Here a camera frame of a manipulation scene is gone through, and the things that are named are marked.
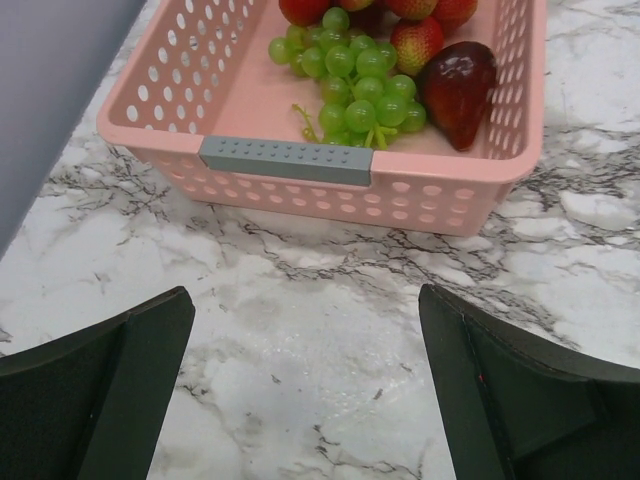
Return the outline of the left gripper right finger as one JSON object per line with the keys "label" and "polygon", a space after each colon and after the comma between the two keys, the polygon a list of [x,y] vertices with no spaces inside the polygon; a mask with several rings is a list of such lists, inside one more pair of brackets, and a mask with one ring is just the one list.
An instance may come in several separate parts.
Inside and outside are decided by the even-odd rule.
{"label": "left gripper right finger", "polygon": [[426,284],[419,316],[459,479],[636,479],[639,371]]}

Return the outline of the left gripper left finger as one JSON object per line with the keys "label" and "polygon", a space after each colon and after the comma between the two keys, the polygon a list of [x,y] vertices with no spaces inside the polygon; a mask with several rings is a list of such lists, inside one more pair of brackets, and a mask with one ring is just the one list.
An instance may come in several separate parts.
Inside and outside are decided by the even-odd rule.
{"label": "left gripper left finger", "polygon": [[3,357],[2,478],[146,478],[194,317],[175,287]]}

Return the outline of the pink plastic basket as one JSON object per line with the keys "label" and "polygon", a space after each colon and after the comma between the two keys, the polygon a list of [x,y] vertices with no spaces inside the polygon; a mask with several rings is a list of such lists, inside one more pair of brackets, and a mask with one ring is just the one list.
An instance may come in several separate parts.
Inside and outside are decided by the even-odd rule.
{"label": "pink plastic basket", "polygon": [[97,118],[201,202],[479,232],[542,146],[542,1],[164,1]]}

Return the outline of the green fake grapes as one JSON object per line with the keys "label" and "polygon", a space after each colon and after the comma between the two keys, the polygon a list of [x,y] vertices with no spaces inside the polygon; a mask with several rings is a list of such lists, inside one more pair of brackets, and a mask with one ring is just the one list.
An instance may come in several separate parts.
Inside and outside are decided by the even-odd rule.
{"label": "green fake grapes", "polygon": [[345,35],[289,23],[267,47],[270,60],[320,88],[322,105],[313,117],[303,106],[301,134],[310,143],[385,150],[400,134],[422,131],[425,108],[414,80],[396,72],[395,49],[356,29]]}

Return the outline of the red fake fruit bunch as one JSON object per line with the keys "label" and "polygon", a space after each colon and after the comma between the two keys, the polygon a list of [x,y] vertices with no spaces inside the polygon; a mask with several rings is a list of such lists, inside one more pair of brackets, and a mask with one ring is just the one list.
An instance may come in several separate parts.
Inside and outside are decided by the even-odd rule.
{"label": "red fake fruit bunch", "polygon": [[444,47],[444,41],[466,25],[478,9],[477,1],[280,1],[283,17],[294,27],[320,27],[345,35],[359,29],[375,35],[387,13],[395,16],[389,43],[395,49],[395,68],[417,73]]}

